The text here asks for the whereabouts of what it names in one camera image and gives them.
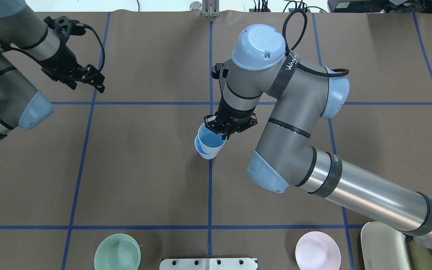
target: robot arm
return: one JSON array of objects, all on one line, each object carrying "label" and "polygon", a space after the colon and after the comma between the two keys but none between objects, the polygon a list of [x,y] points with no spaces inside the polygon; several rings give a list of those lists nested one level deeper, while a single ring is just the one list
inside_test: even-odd
[{"label": "robot arm", "polygon": [[[432,249],[431,197],[308,145],[317,120],[333,117],[345,102],[349,82],[344,77],[322,77],[295,68],[301,63],[331,73],[293,51],[285,57],[284,42],[271,26],[256,24],[242,31],[232,60],[214,67],[222,97],[216,115],[205,117],[207,128],[223,133],[224,138],[229,134],[226,131],[238,131],[236,125],[250,121],[248,116],[261,94],[277,98],[247,168],[250,179],[277,193],[298,186],[386,223]],[[291,77],[281,75],[293,68]]]},{"label": "robot arm", "polygon": [[101,69],[80,66],[66,46],[70,35],[82,35],[85,29],[93,31],[67,17],[43,22],[24,0],[0,0],[0,141],[17,126],[29,130],[53,112],[53,105],[2,55],[5,51],[25,53],[52,80],[71,89],[80,81],[104,91]]}]

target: light green bowl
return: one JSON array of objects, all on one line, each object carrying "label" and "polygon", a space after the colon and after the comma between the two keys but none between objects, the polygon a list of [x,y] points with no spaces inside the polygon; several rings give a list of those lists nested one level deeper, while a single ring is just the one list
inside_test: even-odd
[{"label": "light green bowl", "polygon": [[104,239],[94,255],[96,270],[137,270],[141,261],[138,243],[127,234]]}]

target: label sticker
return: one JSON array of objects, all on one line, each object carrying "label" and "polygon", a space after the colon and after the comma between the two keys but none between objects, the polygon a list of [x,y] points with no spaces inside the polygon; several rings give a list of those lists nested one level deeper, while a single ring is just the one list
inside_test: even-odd
[{"label": "label sticker", "polygon": [[338,4],[336,5],[336,8],[337,8],[337,9],[345,9],[345,8],[347,8],[349,5],[350,5],[349,2],[341,2],[341,3],[338,3]]}]

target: gray robotic arm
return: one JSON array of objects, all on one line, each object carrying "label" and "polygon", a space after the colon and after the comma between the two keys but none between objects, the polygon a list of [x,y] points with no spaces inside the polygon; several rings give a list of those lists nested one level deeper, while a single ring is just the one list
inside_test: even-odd
[{"label": "gray robotic arm", "polygon": [[2,55],[5,51],[25,53],[52,80],[71,89],[83,82],[103,92],[102,67],[80,66],[66,46],[70,35],[83,35],[85,29],[94,32],[67,17],[43,22],[24,0],[0,0],[0,141],[17,126],[29,130],[53,112],[53,105]]},{"label": "gray robotic arm", "polygon": [[[247,168],[250,179],[277,193],[298,186],[432,249],[431,197],[308,145],[317,120],[333,117],[345,102],[349,82],[316,75],[333,72],[293,51],[286,56],[284,45],[283,36],[271,26],[256,24],[241,32],[232,60],[213,68],[222,97],[217,113],[205,117],[206,127],[227,138],[255,120],[252,111],[261,94],[277,98]],[[304,71],[298,63],[317,72]],[[291,76],[281,75],[289,70]]]}]

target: white bracket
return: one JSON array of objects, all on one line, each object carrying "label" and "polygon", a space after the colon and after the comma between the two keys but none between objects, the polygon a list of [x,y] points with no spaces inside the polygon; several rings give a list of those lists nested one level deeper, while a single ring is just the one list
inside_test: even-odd
[{"label": "white bracket", "polygon": [[159,265],[159,270],[258,270],[258,259],[165,259]]},{"label": "white bracket", "polygon": [[219,17],[219,0],[202,0],[203,17]]}]

